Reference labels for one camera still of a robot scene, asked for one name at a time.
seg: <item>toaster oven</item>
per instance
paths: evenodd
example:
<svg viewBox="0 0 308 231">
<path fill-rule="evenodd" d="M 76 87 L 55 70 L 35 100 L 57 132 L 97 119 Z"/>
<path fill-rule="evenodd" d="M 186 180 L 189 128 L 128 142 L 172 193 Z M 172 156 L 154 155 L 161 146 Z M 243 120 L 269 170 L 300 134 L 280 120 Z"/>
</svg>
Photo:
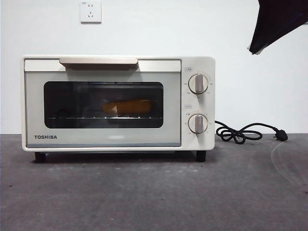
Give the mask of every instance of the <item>toaster oven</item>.
<svg viewBox="0 0 308 231">
<path fill-rule="evenodd" d="M 51 152 L 214 148 L 211 57 L 25 56 L 22 147 Z"/>
</svg>

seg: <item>control panel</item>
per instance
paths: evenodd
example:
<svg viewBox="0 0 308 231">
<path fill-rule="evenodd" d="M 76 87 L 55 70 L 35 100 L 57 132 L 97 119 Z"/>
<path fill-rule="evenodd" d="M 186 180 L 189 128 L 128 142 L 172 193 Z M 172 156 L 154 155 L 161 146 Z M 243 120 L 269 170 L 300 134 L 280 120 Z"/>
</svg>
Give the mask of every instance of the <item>control panel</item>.
<svg viewBox="0 0 308 231">
<path fill-rule="evenodd" d="M 215 60 L 182 60 L 182 145 L 210 150 L 215 144 Z"/>
</svg>

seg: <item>white wall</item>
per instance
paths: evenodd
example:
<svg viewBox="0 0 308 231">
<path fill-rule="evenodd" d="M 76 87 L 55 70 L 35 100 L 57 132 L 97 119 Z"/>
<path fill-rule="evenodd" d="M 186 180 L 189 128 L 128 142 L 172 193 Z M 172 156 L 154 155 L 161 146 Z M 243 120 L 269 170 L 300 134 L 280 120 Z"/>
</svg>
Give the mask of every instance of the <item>white wall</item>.
<svg viewBox="0 0 308 231">
<path fill-rule="evenodd" d="M 308 132 L 308 26 L 254 56 L 257 0 L 102 0 L 99 25 L 80 24 L 80 2 L 1 1 L 2 134 L 21 132 L 24 54 L 212 56 L 217 120 Z"/>
<path fill-rule="evenodd" d="M 1 4 L 0 4 L 0 21 L 2 21 L 1 18 Z M 1 36 L 0 36 L 0 63 L 1 63 Z M 1 65 L 0 65 L 0 134 L 1 134 Z"/>
</svg>

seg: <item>wall socket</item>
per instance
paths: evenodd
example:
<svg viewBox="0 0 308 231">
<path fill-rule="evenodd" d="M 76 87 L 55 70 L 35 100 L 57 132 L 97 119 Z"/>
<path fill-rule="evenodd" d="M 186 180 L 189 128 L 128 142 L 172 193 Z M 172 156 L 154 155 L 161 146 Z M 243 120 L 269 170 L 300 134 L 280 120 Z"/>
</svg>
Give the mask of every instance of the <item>wall socket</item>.
<svg viewBox="0 0 308 231">
<path fill-rule="evenodd" d="M 101 23 L 102 3 L 100 1 L 84 1 L 79 5 L 81 23 Z"/>
</svg>

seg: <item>bread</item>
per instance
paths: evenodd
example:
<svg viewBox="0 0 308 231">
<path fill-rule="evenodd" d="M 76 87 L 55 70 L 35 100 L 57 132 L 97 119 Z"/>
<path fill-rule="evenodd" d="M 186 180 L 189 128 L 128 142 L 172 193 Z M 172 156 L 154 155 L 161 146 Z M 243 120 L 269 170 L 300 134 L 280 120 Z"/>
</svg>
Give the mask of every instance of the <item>bread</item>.
<svg viewBox="0 0 308 231">
<path fill-rule="evenodd" d="M 108 114 L 147 114 L 152 108 L 148 99 L 110 102 L 103 105 L 103 111 Z"/>
</svg>

